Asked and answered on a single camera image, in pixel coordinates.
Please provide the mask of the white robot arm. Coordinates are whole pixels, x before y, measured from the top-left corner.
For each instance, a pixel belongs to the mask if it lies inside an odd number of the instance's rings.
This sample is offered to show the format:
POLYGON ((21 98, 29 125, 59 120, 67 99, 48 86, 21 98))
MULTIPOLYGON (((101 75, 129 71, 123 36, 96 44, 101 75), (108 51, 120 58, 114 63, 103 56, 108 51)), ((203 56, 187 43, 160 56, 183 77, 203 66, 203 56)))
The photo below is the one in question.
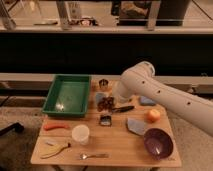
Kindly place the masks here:
POLYGON ((155 68, 147 61, 128 68, 113 86, 113 96, 120 103, 133 95, 145 96, 213 136, 213 102, 156 81, 154 75, 155 68))

